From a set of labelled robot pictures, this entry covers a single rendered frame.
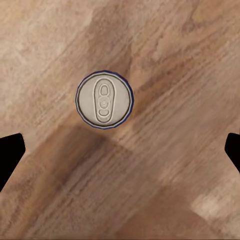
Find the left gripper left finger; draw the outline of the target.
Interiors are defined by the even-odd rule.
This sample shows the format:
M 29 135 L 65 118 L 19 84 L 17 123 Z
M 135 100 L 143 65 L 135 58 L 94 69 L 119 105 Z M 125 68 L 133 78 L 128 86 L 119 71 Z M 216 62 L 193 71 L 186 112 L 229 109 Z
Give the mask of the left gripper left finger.
M 24 156 L 25 142 L 21 133 L 0 138 L 0 192 Z

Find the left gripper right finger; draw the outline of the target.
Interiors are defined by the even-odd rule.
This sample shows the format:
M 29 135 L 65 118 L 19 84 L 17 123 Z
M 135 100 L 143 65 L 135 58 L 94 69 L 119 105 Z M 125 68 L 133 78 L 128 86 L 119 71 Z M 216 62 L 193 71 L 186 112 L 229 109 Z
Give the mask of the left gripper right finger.
M 229 133 L 224 150 L 240 172 L 240 134 Z

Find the can of soda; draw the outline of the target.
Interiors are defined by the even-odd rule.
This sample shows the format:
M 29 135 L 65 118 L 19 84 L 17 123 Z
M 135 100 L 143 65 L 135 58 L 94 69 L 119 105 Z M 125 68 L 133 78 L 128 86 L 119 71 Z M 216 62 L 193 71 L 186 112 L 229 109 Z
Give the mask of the can of soda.
M 85 122 L 103 130 L 122 125 L 134 106 L 133 89 L 116 72 L 97 71 L 80 83 L 76 107 Z

